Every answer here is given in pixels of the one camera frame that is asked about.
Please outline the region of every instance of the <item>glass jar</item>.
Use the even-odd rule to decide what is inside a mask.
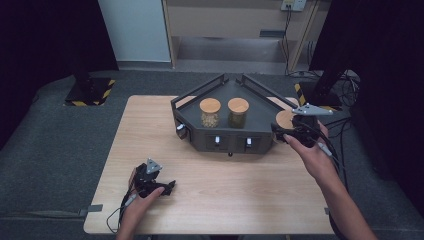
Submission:
[[[249,103],[243,98],[233,98],[228,102],[228,126],[231,128],[244,128],[246,124]]]
[[[214,128],[219,124],[219,109],[221,103],[215,98],[206,98],[200,102],[200,109],[202,110],[201,122],[203,127]]]

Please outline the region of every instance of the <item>power outlet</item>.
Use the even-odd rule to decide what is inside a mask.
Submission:
[[[283,0],[281,11],[288,11],[287,6],[290,6],[292,11],[301,12],[305,8],[307,0]]]

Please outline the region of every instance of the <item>wooden table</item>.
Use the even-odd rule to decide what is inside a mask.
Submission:
[[[327,206],[300,157],[286,144],[265,155],[197,152],[175,133],[172,96],[129,98],[84,230],[111,233],[134,167],[163,166],[157,181],[177,181],[146,213],[138,234],[332,234]],[[111,219],[116,228],[118,214]]]

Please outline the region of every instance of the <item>gray carpet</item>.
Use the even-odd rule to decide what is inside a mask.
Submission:
[[[60,210],[78,212],[90,205],[127,99],[132,95],[180,95],[211,79],[213,73],[154,71],[99,72],[116,80],[103,106],[63,106],[74,79],[41,88],[26,117],[0,151],[0,212]],[[228,74],[234,79],[238,74]],[[296,97],[298,78],[251,75],[282,96]],[[349,116],[322,117],[323,123]],[[340,128],[332,129],[337,134]],[[339,138],[333,144],[339,149]],[[424,239],[424,220],[396,182],[372,170],[354,127],[344,132],[350,193],[380,239]],[[113,239],[84,233],[83,220],[2,218],[0,239]],[[333,235],[291,239],[336,239]]]

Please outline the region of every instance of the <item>yellow and black hazard tape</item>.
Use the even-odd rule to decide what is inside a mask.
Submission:
[[[297,97],[299,98],[300,106],[305,105],[307,102],[306,102],[305,95],[303,95],[303,91],[302,91],[300,85],[298,83],[296,83],[294,85],[294,88],[296,89],[296,93],[297,93]],[[332,111],[342,111],[343,110],[340,106],[319,106],[319,107],[327,109],[327,110],[332,110]]]
[[[83,106],[100,106],[103,105],[103,103],[106,102],[106,99],[109,97],[110,91],[112,90],[113,85],[115,84],[115,80],[110,80],[109,84],[103,93],[103,97],[99,101],[65,101],[66,106],[77,106],[77,107],[83,107]]]

